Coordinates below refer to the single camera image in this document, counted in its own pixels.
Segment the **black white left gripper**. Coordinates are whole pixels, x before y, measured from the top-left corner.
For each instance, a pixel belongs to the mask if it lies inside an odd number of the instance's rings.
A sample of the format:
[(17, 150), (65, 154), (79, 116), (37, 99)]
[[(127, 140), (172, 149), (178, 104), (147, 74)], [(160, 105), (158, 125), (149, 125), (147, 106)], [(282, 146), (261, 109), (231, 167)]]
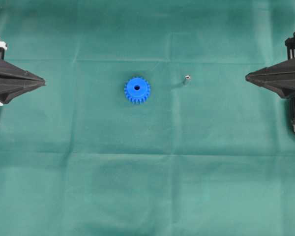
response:
[(4, 61), (7, 44), (0, 40), (0, 106), (45, 85), (45, 80)]

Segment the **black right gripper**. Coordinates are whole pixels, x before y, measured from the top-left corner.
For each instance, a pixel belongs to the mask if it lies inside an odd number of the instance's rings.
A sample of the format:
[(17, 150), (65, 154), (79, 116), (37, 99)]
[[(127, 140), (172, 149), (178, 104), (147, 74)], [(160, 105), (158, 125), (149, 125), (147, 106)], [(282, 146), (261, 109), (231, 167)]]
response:
[(278, 94), (282, 99), (295, 97), (295, 32), (285, 41), (288, 60), (250, 72), (246, 81)]

